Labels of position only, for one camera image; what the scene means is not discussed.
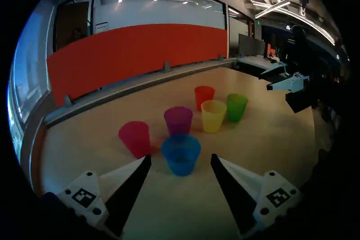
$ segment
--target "red cup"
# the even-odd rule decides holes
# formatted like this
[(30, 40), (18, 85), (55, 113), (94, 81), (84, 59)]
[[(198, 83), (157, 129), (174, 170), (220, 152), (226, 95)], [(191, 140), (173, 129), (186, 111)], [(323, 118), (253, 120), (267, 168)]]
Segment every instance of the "red cup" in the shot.
[(201, 112), (201, 104), (214, 98), (215, 89), (210, 86), (198, 86), (195, 88), (196, 108)]
[(131, 121), (119, 130), (119, 138), (137, 159), (151, 154), (149, 126), (142, 121)]

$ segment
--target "purple cup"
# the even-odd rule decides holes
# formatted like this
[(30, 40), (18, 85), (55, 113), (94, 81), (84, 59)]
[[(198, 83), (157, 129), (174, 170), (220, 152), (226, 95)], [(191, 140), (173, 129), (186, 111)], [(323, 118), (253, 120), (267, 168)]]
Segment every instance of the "purple cup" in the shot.
[(193, 112), (185, 107), (173, 107), (164, 113), (170, 136), (175, 134), (189, 134)]

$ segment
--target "translucent plastic cup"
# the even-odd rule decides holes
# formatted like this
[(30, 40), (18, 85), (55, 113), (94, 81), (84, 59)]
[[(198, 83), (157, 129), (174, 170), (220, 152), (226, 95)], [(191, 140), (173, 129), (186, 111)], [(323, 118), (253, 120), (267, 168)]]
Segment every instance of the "translucent plastic cup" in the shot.
[(149, 126), (142, 121), (131, 121), (119, 130), (119, 138), (137, 159), (151, 154)]
[(216, 133), (219, 131), (226, 113), (226, 105), (217, 100), (208, 100), (201, 105), (202, 126), (204, 131)]
[(191, 128), (193, 112), (185, 107), (173, 107), (164, 113), (164, 118), (170, 136), (188, 134)]
[(201, 112), (201, 104), (214, 98), (215, 89), (210, 86), (198, 86), (195, 88), (196, 108)]
[(161, 145), (161, 152), (169, 168), (177, 176), (186, 176), (193, 172), (200, 149), (199, 141), (187, 134), (173, 135)]
[(248, 99), (244, 95), (228, 95), (228, 119), (230, 122), (239, 122), (244, 114)]

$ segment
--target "wooden table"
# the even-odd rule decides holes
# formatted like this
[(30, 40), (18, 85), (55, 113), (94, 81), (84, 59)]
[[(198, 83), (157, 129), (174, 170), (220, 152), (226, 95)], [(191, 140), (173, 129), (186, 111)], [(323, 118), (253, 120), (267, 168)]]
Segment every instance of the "wooden table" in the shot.
[[(150, 126), (152, 167), (124, 227), (127, 239), (234, 239), (237, 226), (210, 166), (212, 153), (262, 175), (274, 169), (303, 184), (316, 163), (311, 109), (293, 113), (287, 91), (267, 91), (266, 81), (227, 68), (197, 73), (113, 100), (50, 128), (41, 159), (43, 191), (62, 190), (85, 170), (98, 174), (134, 160), (119, 140), (119, 128), (141, 120)], [(215, 88), (215, 99), (229, 93), (248, 97), (239, 124), (224, 121), (220, 131), (202, 131), (194, 88)], [(194, 111), (191, 134), (202, 149), (194, 172), (177, 177), (160, 152), (168, 137), (164, 112), (173, 106)]]

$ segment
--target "orange wall panel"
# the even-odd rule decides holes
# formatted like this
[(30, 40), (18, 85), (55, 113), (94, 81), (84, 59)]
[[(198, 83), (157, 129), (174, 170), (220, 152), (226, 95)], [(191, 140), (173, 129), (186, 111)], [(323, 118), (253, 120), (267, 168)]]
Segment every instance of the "orange wall panel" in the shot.
[(73, 42), (47, 59), (57, 106), (105, 85), (227, 53), (227, 31), (188, 24), (148, 24), (102, 32)]

